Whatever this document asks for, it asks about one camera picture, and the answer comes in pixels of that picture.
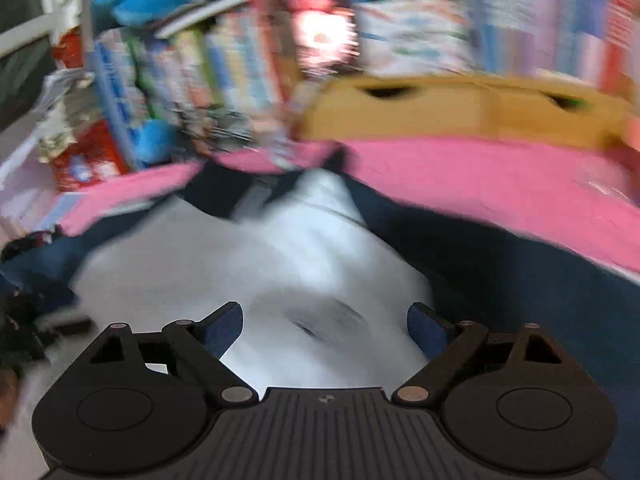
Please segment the white and navy jacket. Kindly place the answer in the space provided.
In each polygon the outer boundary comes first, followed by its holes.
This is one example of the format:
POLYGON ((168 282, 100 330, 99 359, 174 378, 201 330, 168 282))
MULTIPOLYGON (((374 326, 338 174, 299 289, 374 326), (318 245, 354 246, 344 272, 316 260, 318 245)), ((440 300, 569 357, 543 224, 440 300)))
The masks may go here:
POLYGON ((258 391, 395 389, 425 362, 406 329, 416 302, 496 332, 536 322, 616 407, 610 474, 639 474, 637 280, 326 166, 258 176, 209 162, 179 191, 5 263, 1 287, 69 290, 98 324, 136 330, 237 302, 244 330, 224 362, 258 391))

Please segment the small blue plush ball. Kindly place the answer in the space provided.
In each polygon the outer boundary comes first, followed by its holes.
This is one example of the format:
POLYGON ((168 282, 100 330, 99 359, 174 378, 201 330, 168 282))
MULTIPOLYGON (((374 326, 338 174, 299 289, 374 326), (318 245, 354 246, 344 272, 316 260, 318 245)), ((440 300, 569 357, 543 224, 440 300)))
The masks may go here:
POLYGON ((137 161, 143 166, 154 166, 171 158, 178 129, 161 119, 148 120, 138 130, 138 140, 134 147, 137 161))

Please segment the pink rabbit-pattern blanket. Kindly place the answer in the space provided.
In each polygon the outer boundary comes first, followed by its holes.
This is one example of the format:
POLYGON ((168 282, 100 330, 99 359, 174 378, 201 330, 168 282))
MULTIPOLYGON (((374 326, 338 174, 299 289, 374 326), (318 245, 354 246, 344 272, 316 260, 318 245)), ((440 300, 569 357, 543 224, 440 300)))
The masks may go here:
POLYGON ((620 175, 596 154, 429 136, 296 156, 289 172, 242 150, 93 186, 62 223, 73 288, 419 285, 446 261, 455 274, 638 278, 638 208, 598 190, 620 175))

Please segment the red plastic basket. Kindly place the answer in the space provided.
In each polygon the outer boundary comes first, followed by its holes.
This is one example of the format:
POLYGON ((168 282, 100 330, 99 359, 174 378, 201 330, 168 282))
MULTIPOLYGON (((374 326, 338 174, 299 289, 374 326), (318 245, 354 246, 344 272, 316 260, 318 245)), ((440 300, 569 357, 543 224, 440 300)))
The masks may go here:
POLYGON ((95 122, 49 162, 60 192, 77 192, 128 174, 129 167, 119 153, 105 119, 95 122))

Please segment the wooden storage box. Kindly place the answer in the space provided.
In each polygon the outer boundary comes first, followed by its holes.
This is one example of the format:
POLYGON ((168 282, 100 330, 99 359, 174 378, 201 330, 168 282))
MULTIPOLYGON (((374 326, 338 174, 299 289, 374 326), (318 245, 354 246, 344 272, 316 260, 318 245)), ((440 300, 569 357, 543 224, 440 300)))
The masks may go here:
POLYGON ((304 141, 472 136, 604 148, 630 103, 582 84, 486 75, 332 80, 300 122, 304 141))

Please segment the row of colourful books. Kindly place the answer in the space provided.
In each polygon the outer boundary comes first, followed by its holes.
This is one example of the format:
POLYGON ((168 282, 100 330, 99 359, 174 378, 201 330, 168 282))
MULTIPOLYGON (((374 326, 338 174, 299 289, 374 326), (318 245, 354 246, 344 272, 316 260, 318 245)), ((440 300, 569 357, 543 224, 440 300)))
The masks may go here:
POLYGON ((138 130, 171 158, 268 148, 282 164, 324 88, 349 76, 486 75, 639 97, 639 0, 195 0, 142 28, 84 14, 107 119, 134 166, 138 130))

